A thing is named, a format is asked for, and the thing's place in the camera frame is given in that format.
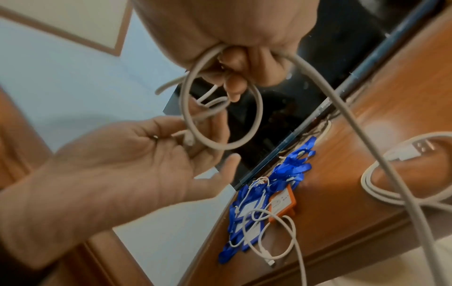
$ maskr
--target sleeve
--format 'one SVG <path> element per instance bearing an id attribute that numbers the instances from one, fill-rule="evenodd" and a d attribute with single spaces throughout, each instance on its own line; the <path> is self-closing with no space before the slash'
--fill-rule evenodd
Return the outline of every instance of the sleeve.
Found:
<path id="1" fill-rule="evenodd" d="M 39 285 L 54 269 L 52 264 L 42 270 L 32 270 L 11 256 L 0 243 L 0 285 L 35 286 Z"/>

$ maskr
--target wooden surface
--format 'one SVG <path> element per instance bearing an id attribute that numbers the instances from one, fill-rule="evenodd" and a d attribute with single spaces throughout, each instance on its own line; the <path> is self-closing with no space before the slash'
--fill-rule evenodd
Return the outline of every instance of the wooden surface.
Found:
<path id="1" fill-rule="evenodd" d="M 367 83 L 352 110 L 382 152 L 415 135 L 452 130 L 452 9 L 418 33 Z M 438 151 L 396 164 L 418 196 L 451 184 L 452 143 L 435 141 Z M 297 238 L 314 285 L 417 246 L 403 208 L 376 201 L 359 183 L 374 159 L 340 116 L 315 146 L 312 170 L 295 190 Z M 373 177 L 390 188 L 384 176 Z M 428 212 L 437 236 L 452 232 L 448 214 Z M 200 250 L 181 285 L 298 285 L 294 251 L 273 268 L 251 251 L 225 265 L 218 254 L 227 242 L 226 213 Z M 263 245 L 282 253 L 290 237 L 279 225 L 266 232 Z"/>
<path id="2" fill-rule="evenodd" d="M 35 19 L 28 18 L 26 16 L 15 13 L 14 11 L 10 11 L 3 7 L 0 7 L 0 17 L 4 17 L 6 19 L 24 24 L 26 26 L 54 34 L 56 36 L 65 38 L 70 41 L 74 41 L 76 43 L 88 46 L 93 49 L 100 50 L 102 52 L 106 52 L 112 54 L 114 56 L 120 56 L 122 52 L 122 46 L 124 45 L 124 41 L 126 39 L 127 30 L 129 28 L 130 19 L 132 18 L 132 3 L 130 1 L 127 2 L 126 9 L 124 11 L 124 16 L 122 17 L 121 26 L 119 28 L 118 38 L 116 40 L 114 48 L 104 46 L 102 44 L 87 40 L 80 36 L 71 34 L 64 30 L 59 29 L 58 27 L 53 27 L 51 25 L 41 23 Z"/>
<path id="3" fill-rule="evenodd" d="M 52 155 L 0 88 L 0 189 L 39 168 Z M 110 230 L 70 251 L 47 286 L 152 286 L 125 246 Z"/>

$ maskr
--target white floor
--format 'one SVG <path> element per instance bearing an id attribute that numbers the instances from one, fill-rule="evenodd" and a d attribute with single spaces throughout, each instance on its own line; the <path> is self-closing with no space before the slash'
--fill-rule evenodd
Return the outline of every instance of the white floor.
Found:
<path id="1" fill-rule="evenodd" d="M 452 285 L 452 236 L 437 242 L 438 252 Z M 319 286 L 432 286 L 421 249 L 377 263 Z"/>

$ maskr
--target orange tag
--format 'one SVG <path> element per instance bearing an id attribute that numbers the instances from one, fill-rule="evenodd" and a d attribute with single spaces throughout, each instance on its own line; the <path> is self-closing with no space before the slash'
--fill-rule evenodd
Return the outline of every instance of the orange tag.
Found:
<path id="1" fill-rule="evenodd" d="M 273 212 L 278 217 L 282 217 L 285 214 L 288 216 L 295 215 L 293 208 L 297 205 L 297 201 L 295 200 L 290 184 L 288 184 L 284 190 L 274 193 L 270 197 L 270 202 L 271 205 L 269 211 Z M 269 217 L 268 221 L 273 222 L 275 219 Z"/>

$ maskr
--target hand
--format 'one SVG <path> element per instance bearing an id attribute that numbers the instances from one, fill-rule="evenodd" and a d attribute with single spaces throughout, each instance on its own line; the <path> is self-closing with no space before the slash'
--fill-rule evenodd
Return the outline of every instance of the hand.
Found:
<path id="1" fill-rule="evenodd" d="M 133 0 L 134 8 L 162 52 L 190 69 L 208 48 L 234 45 L 219 57 L 234 71 L 206 80 L 222 85 L 237 101 L 246 79 L 272 86 L 286 78 L 288 61 L 274 57 L 271 49 L 295 53 L 315 25 L 319 0 Z"/>
<path id="2" fill-rule="evenodd" d="M 190 106 L 201 109 L 194 100 Z M 183 129 L 182 119 L 163 116 L 111 124 L 64 146 L 0 193 L 0 240 L 39 269 L 100 231 L 171 204 L 215 197 L 232 182 L 240 157 L 229 156 L 211 179 L 194 179 L 218 164 L 223 151 L 199 144 L 185 150 L 172 136 Z M 226 112 L 198 129 L 227 143 Z"/>

